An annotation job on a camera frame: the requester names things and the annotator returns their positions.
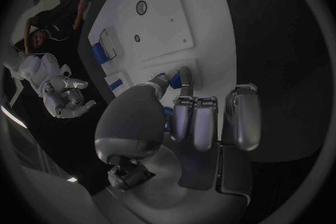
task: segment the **white curved surface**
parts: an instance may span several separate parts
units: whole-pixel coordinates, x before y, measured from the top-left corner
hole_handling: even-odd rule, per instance
[[[107,0],[88,36],[91,45],[93,45],[98,42],[99,35],[104,28],[113,27],[115,29],[124,49],[124,54],[102,65],[106,75],[108,76],[123,71],[128,75],[132,84],[136,85],[144,82],[141,81],[141,78],[143,79],[143,77],[148,76],[153,77],[155,75],[153,68],[150,67],[158,66],[159,70],[160,65],[175,62],[173,65],[168,64],[167,66],[173,66],[173,68],[176,69],[179,67],[179,64],[183,64],[183,60],[196,59],[200,74],[197,80],[200,81],[202,87],[201,90],[197,90],[196,88],[194,95],[213,95],[218,98],[218,134],[221,134],[225,96],[236,85],[235,37],[227,1],[180,0],[186,22],[179,22],[182,25],[180,31],[176,29],[167,29],[167,31],[171,31],[172,39],[177,35],[181,35],[183,31],[190,31],[194,46],[179,49],[178,51],[173,51],[168,54],[150,57],[143,61],[139,59],[140,57],[136,53],[138,52],[138,48],[135,46],[138,46],[138,43],[134,40],[132,33],[134,29],[125,27],[127,19],[131,20],[131,16],[134,17],[134,14],[137,15],[136,7],[134,6],[133,13],[123,12],[129,15],[118,15],[120,9],[125,7],[125,3],[129,3],[129,1],[132,0]],[[136,27],[143,31],[150,28],[148,25],[141,23],[141,21],[138,21]],[[152,35],[157,39],[157,43],[159,43],[160,40],[166,40],[167,35],[165,35],[165,39],[160,39],[160,35],[158,35],[157,32],[150,32],[150,30],[147,30],[147,32],[148,35]],[[154,49],[157,43],[153,42],[152,44],[147,44],[147,46],[152,46]],[[161,100],[162,104],[172,108],[174,105],[172,100],[178,93],[179,91],[176,90],[168,90]]]

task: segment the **person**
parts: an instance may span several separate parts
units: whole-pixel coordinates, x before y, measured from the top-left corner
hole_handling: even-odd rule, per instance
[[[60,4],[52,10],[42,11],[28,18],[24,32],[25,53],[30,55],[31,53],[49,52],[51,46],[45,45],[47,40],[60,42],[73,36],[80,29],[83,13],[87,3],[91,1],[60,0]],[[30,34],[32,26],[38,29]]]

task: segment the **man's arm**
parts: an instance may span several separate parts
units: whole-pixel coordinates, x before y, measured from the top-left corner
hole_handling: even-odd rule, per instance
[[[24,43],[25,43],[25,53],[29,54],[29,48],[28,48],[28,37],[30,33],[30,27],[36,26],[39,18],[38,17],[31,17],[26,21],[26,27],[25,27],[25,33],[24,33]]]
[[[87,3],[85,1],[81,1],[78,5],[78,11],[77,11],[77,17],[74,21],[74,24],[72,26],[74,31],[77,31],[81,26],[81,21],[83,19],[83,13],[87,7]]]

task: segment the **light fixture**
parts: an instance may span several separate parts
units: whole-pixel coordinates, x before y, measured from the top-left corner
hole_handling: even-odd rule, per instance
[[[69,182],[76,182],[77,179],[76,179],[76,178],[70,178],[70,179],[68,179],[67,181],[69,181]]]
[[[12,120],[14,120],[17,124],[19,124],[19,125],[21,125],[22,127],[24,127],[24,128],[26,128],[27,129],[27,127],[26,127],[26,125],[22,122],[22,121],[20,121],[20,120],[18,120],[17,118],[15,118],[11,113],[9,113],[3,106],[1,106],[1,110],[9,117],[9,118],[11,118]]]

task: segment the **white humanoid robot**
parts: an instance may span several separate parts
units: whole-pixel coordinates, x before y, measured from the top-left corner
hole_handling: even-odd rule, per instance
[[[70,78],[69,66],[64,64],[59,67],[51,54],[46,53],[42,58],[27,56],[21,51],[17,53],[11,46],[7,48],[3,65],[11,71],[13,77],[30,82],[53,117],[78,118],[96,104],[93,100],[84,103],[80,90],[86,88],[88,82]]]

